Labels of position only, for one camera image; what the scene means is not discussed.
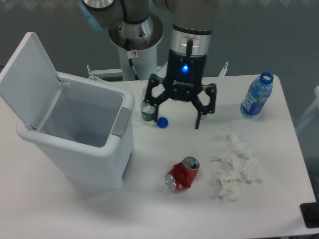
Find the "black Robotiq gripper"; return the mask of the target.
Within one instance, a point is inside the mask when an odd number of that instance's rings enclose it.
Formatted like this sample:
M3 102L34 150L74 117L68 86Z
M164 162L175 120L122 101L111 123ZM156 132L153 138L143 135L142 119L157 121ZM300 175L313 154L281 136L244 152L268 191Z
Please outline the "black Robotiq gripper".
M192 102L198 113L195 129L199 128L201 116L215 113L217 86L215 83L202 86L201 83L206 58L206 55L187 57L185 54L169 51L165 78L151 74L147 85L145 102L155 107L154 122L157 122L160 104L169 98ZM159 84L163 85L164 91L154 97L153 88ZM203 105L198 97L202 90L209 96L207 105Z

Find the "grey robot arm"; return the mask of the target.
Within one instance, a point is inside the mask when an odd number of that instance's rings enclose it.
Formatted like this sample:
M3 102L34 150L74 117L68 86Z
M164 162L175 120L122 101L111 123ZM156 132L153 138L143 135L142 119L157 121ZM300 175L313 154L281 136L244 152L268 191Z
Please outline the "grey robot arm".
M166 100L190 102L198 116L213 114L217 88L202 83L216 19L216 0L82 0L96 29L106 28L119 48L125 80L148 78L145 103L155 111ZM156 72L156 51L171 24L166 74Z

